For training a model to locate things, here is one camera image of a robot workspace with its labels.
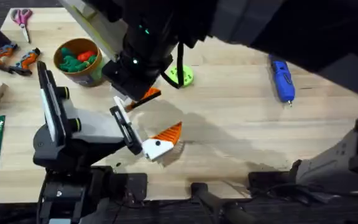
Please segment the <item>cable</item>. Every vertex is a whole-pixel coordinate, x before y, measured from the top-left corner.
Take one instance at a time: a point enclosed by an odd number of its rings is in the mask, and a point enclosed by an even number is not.
[[[165,207],[168,207],[168,206],[171,206],[171,205],[186,203],[186,202],[189,202],[190,200],[191,200],[191,198],[186,199],[186,200],[179,200],[179,201],[175,201],[175,202],[164,203],[164,204],[162,204],[162,205],[158,205],[157,208],[165,208]],[[113,202],[114,202],[116,205],[118,205],[118,206],[121,205],[121,204],[119,204],[118,202],[116,202],[115,200],[113,200]],[[129,205],[125,205],[124,203],[122,203],[122,206],[123,206],[124,208],[130,208],[130,209],[142,209],[142,208],[151,207],[150,205],[132,207],[132,206],[129,206]]]
[[[354,193],[354,192],[336,192],[336,191],[332,191],[332,190],[325,190],[325,189],[323,189],[321,187],[315,187],[315,186],[312,186],[312,185],[302,185],[302,184],[287,183],[287,184],[278,184],[278,185],[275,185],[273,187],[268,188],[265,191],[262,191],[261,193],[257,193],[257,195],[255,197],[250,198],[250,200],[248,200],[246,202],[251,202],[251,201],[255,200],[257,197],[259,197],[261,195],[266,195],[266,196],[271,197],[271,198],[277,198],[277,197],[274,197],[273,195],[270,195],[269,193],[272,190],[279,189],[279,188],[282,188],[282,187],[301,187],[301,188],[308,189],[311,192],[318,192],[318,193],[324,193],[324,194],[329,194],[329,195],[338,195],[338,196],[341,196],[341,197],[355,197],[355,198],[358,198],[358,193]]]
[[[179,42],[178,44],[178,58],[177,58],[177,69],[178,69],[178,86],[179,88],[183,86],[183,79],[184,79],[184,74],[183,74],[183,54],[184,54],[184,49],[183,49],[183,42]]]
[[[118,211],[116,212],[116,216],[114,216],[114,219],[112,220],[112,223],[111,223],[111,224],[114,224],[114,223],[116,222],[117,217],[118,217],[118,215],[119,215],[119,212],[121,211],[121,208],[122,208],[123,205],[124,205],[123,203],[122,203],[121,205],[119,205]]]

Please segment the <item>pink scissors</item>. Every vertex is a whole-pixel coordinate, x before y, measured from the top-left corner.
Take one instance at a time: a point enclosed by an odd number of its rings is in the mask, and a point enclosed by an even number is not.
[[[30,43],[30,37],[26,26],[27,20],[31,15],[32,11],[30,9],[13,9],[11,12],[11,19],[20,26],[28,43]]]

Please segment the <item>blue rotary tool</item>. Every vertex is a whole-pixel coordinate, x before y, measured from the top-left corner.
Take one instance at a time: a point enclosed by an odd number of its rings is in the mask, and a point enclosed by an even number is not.
[[[270,66],[273,70],[273,80],[277,89],[277,94],[283,103],[288,103],[292,106],[292,101],[295,98],[295,87],[291,80],[291,73],[288,69],[287,63],[274,56],[269,55]]]

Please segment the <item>wooden table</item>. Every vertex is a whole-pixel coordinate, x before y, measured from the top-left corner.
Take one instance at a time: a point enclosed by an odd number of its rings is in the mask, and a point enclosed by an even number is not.
[[[109,83],[83,88],[60,73],[54,51],[69,39],[87,37],[65,9],[33,9],[28,25],[32,43],[24,42],[19,27],[7,18],[2,31],[21,47],[15,63],[30,49],[42,51],[40,60],[58,85],[70,89],[78,108],[109,114],[113,106]],[[287,170],[297,159],[311,158],[333,146],[358,117],[358,96],[319,76],[290,65],[296,86],[293,107],[278,102],[266,55],[215,39],[185,50],[185,64],[195,73],[192,86],[170,87],[161,78],[155,86],[162,96],[130,114],[141,135],[152,135],[183,121],[179,145],[159,163],[126,148],[99,164],[118,172],[145,172],[148,199],[189,197],[195,181],[208,182],[220,197],[248,197],[247,175],[257,170]],[[35,202],[44,179],[43,168],[32,162],[32,139],[44,124],[36,67],[31,77],[0,72],[9,89],[0,103],[6,115],[0,158],[0,203]]]

